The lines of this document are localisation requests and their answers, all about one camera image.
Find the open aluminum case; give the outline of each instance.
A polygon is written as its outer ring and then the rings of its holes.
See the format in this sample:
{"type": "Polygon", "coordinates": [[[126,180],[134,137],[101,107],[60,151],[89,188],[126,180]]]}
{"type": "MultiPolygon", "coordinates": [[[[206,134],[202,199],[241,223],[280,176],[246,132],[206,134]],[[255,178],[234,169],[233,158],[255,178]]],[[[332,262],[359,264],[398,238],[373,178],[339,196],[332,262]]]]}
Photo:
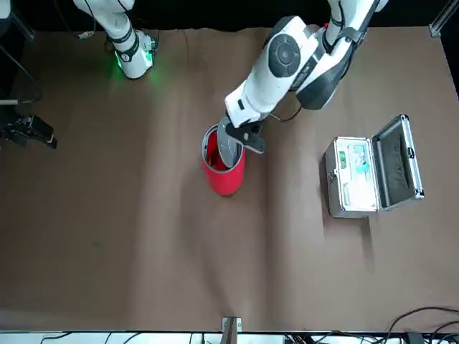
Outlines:
{"type": "Polygon", "coordinates": [[[371,138],[335,138],[325,162],[333,217],[368,217],[424,198],[407,115],[371,138]]]}

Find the red cylindrical container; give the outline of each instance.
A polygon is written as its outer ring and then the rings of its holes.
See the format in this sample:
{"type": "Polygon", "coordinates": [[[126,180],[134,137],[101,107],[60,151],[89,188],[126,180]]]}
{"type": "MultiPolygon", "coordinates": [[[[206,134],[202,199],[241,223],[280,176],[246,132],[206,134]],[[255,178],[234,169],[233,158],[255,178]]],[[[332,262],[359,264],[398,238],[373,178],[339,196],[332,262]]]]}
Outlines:
{"type": "Polygon", "coordinates": [[[202,140],[202,165],[212,190],[226,196],[236,192],[244,180],[245,150],[241,145],[236,164],[227,168],[218,150],[217,128],[218,125],[211,127],[202,140]]]}

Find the black cable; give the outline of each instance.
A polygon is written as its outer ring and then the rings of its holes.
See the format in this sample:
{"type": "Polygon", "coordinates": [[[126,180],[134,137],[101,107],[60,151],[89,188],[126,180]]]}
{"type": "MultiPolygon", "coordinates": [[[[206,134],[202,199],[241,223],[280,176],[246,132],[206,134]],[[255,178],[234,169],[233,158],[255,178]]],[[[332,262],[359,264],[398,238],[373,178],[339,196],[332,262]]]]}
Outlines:
{"type": "Polygon", "coordinates": [[[351,44],[351,49],[352,49],[351,50],[351,55],[349,56],[349,61],[347,62],[346,69],[344,70],[344,73],[342,74],[341,79],[343,79],[346,76],[347,72],[349,71],[349,68],[350,68],[351,63],[352,63],[352,59],[354,57],[354,53],[357,50],[357,46],[356,46],[356,44],[354,42],[352,42],[352,44],[351,44]]]}
{"type": "Polygon", "coordinates": [[[60,21],[64,24],[64,27],[66,28],[66,30],[69,33],[71,33],[72,36],[74,36],[77,39],[85,39],[85,38],[91,37],[93,34],[95,34],[95,17],[94,17],[93,9],[91,9],[91,6],[89,6],[89,3],[87,2],[87,0],[84,0],[84,2],[86,3],[86,6],[89,8],[89,12],[91,13],[91,17],[93,18],[93,30],[91,31],[92,34],[88,34],[87,32],[83,32],[82,34],[74,33],[72,31],[72,29],[70,28],[69,24],[67,23],[67,21],[65,20],[64,14],[62,14],[62,12],[61,12],[61,10],[59,8],[59,5],[57,4],[57,0],[52,0],[52,2],[55,5],[57,14],[59,15],[59,18],[60,18],[60,21]]]}
{"type": "Polygon", "coordinates": [[[132,338],[137,337],[138,335],[141,335],[141,334],[142,334],[142,332],[139,332],[139,333],[136,333],[135,335],[130,336],[128,339],[126,339],[126,341],[125,341],[123,344],[126,344],[126,343],[129,342],[132,338]]]}
{"type": "Polygon", "coordinates": [[[442,341],[446,340],[446,338],[449,338],[449,337],[453,337],[455,335],[459,335],[459,333],[450,333],[449,335],[446,335],[444,337],[442,337],[437,344],[441,344],[442,341]]]}
{"type": "Polygon", "coordinates": [[[42,87],[39,85],[39,83],[34,79],[33,76],[31,76],[31,74],[22,66],[22,64],[20,64],[18,61],[16,61],[16,59],[14,59],[14,57],[12,57],[6,50],[5,48],[3,48],[2,45],[0,45],[0,50],[20,69],[22,70],[22,72],[24,72],[24,74],[30,79],[30,81],[32,81],[32,84],[34,84],[35,88],[37,89],[38,91],[38,96],[35,98],[35,99],[31,99],[31,100],[19,100],[19,104],[30,104],[30,103],[33,103],[33,102],[38,102],[39,100],[42,99],[43,97],[43,91],[42,91],[42,87]]]}
{"type": "Polygon", "coordinates": [[[124,12],[128,11],[127,8],[124,7],[123,3],[120,0],[118,0],[118,3],[120,4],[121,7],[123,7],[124,12]]]}
{"type": "Polygon", "coordinates": [[[338,1],[338,7],[339,11],[341,12],[341,28],[343,29],[344,27],[346,27],[346,19],[344,18],[344,10],[343,6],[341,5],[341,0],[338,1]]]}
{"type": "Polygon", "coordinates": [[[40,342],[40,344],[43,344],[43,342],[45,340],[52,340],[52,339],[60,339],[60,338],[64,338],[64,337],[67,337],[68,335],[71,335],[73,332],[68,332],[68,333],[64,333],[63,335],[58,335],[56,337],[43,337],[42,341],[40,342]]]}
{"type": "Polygon", "coordinates": [[[300,107],[295,111],[295,113],[293,113],[293,115],[291,115],[289,118],[280,118],[279,116],[277,116],[277,115],[275,115],[273,113],[270,113],[270,116],[275,118],[276,120],[282,122],[282,123],[286,123],[286,122],[292,120],[293,118],[295,118],[298,115],[298,113],[300,113],[301,109],[302,109],[302,107],[300,105],[300,107]]]}
{"type": "Polygon", "coordinates": [[[433,341],[433,338],[435,337],[435,335],[437,333],[439,333],[443,328],[446,328],[447,326],[451,326],[451,325],[454,325],[454,324],[459,324],[459,321],[450,321],[450,322],[447,322],[445,323],[444,325],[441,325],[437,330],[433,331],[431,334],[430,334],[430,338],[429,338],[429,344],[432,344],[432,341],[433,341]]]}
{"type": "Polygon", "coordinates": [[[185,30],[182,30],[184,37],[185,37],[185,43],[186,43],[186,64],[188,64],[189,61],[189,45],[188,45],[188,36],[186,35],[185,30]]]}
{"type": "Polygon", "coordinates": [[[402,315],[400,315],[399,317],[397,317],[394,321],[392,321],[392,324],[389,326],[389,329],[387,331],[387,334],[384,338],[380,339],[380,340],[377,340],[376,342],[374,342],[374,344],[380,344],[380,343],[383,343],[383,344],[386,344],[387,341],[389,340],[390,338],[390,335],[392,334],[392,331],[395,327],[395,325],[401,320],[403,319],[404,317],[407,317],[411,314],[415,314],[417,312],[422,312],[423,310],[440,310],[442,312],[451,312],[451,313],[458,313],[459,314],[459,310],[455,310],[454,308],[449,308],[449,307],[436,307],[436,306],[429,306],[429,307],[421,307],[421,308],[416,308],[415,310],[410,310],[409,312],[406,312],[402,315]]]}
{"type": "Polygon", "coordinates": [[[108,339],[110,338],[110,336],[111,336],[111,335],[112,335],[112,333],[111,333],[111,332],[110,332],[110,333],[108,333],[108,336],[107,336],[107,338],[105,339],[105,343],[104,343],[104,344],[107,344],[107,343],[108,343],[108,339]]]}
{"type": "Polygon", "coordinates": [[[159,33],[161,32],[160,29],[158,29],[158,36],[156,36],[156,50],[158,50],[158,46],[159,46],[159,33]]]}
{"type": "Polygon", "coordinates": [[[324,340],[325,338],[327,338],[327,337],[329,337],[330,335],[333,335],[333,334],[335,334],[335,333],[337,333],[337,334],[339,334],[339,335],[347,335],[347,336],[349,336],[349,337],[359,338],[359,339],[361,339],[362,341],[365,341],[365,342],[368,342],[368,343],[372,343],[372,344],[377,342],[377,341],[376,341],[376,342],[372,342],[372,341],[370,341],[370,340],[368,340],[368,339],[365,338],[365,337],[374,338],[374,337],[369,336],[369,335],[355,335],[355,334],[343,332],[343,331],[340,331],[340,330],[333,330],[333,331],[327,333],[326,335],[324,335],[324,336],[323,336],[322,338],[320,338],[319,340],[317,340],[317,341],[316,341],[316,344],[321,344],[321,341],[322,341],[322,340],[324,340]]]}

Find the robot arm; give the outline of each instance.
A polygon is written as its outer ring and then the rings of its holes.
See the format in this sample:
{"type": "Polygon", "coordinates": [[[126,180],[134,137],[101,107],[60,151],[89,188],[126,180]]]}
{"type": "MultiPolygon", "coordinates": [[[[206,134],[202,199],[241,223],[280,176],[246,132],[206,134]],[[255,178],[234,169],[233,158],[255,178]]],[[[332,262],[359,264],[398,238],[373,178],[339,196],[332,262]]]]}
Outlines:
{"type": "Polygon", "coordinates": [[[227,134],[263,153],[263,120],[289,90],[308,110],[321,109],[346,74],[374,12],[388,0],[328,0],[328,29],[311,33],[298,16],[282,18],[266,39],[247,79],[224,99],[227,134]]]}
{"type": "Polygon", "coordinates": [[[156,43],[142,31],[134,30],[125,9],[134,0],[73,0],[75,5],[94,19],[107,32],[116,57],[126,77],[137,79],[153,65],[156,43]]]}

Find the brown table surface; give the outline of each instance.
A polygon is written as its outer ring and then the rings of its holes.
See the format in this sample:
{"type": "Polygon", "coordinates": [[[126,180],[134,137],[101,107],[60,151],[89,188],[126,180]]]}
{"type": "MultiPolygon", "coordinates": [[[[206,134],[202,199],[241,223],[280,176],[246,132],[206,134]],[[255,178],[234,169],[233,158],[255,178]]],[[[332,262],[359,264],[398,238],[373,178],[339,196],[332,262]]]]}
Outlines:
{"type": "MultiPolygon", "coordinates": [[[[59,147],[2,146],[2,328],[218,330],[236,315],[245,330],[384,330],[416,307],[459,307],[459,106],[427,28],[371,29],[324,109],[268,123],[268,152],[247,154],[242,188],[209,189],[202,136],[267,32],[162,32],[155,67],[136,81],[102,33],[39,33],[26,47],[44,87],[32,110],[59,147]],[[399,113],[425,200],[370,222],[332,219],[328,144],[399,113]]],[[[22,75],[16,86],[33,91],[22,75]]],[[[289,95],[276,113],[297,106],[289,95]]],[[[447,319],[426,312],[398,328],[447,319]]]]}

